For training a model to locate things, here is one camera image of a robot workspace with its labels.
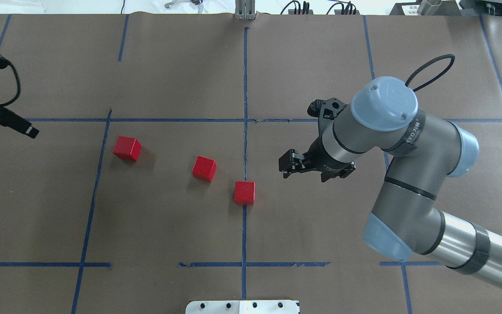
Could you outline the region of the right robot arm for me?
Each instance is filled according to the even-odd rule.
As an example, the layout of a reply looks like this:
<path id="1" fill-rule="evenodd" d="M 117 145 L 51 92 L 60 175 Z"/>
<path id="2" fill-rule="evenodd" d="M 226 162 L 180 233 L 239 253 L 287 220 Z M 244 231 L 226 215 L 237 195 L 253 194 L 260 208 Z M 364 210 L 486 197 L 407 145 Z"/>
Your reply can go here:
<path id="1" fill-rule="evenodd" d="M 345 178 L 354 162 L 377 147 L 392 155 L 363 239 L 397 262 L 427 256 L 455 272 L 502 288 L 502 236 L 434 206 L 447 177 L 476 163 L 479 144 L 458 125 L 425 113 L 413 89 L 395 77 L 373 79 L 349 105 L 337 98 L 313 101 L 319 135 L 308 151 L 285 152 L 285 178 L 318 171 L 322 181 Z"/>

